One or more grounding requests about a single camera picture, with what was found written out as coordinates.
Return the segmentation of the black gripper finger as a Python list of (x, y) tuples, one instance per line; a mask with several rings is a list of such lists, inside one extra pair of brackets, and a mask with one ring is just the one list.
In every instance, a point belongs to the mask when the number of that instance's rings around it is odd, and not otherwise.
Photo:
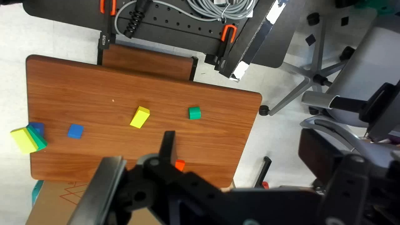
[(159, 150), (159, 158), (170, 164), (174, 163), (175, 152), (175, 133), (169, 130), (164, 133), (162, 147)]

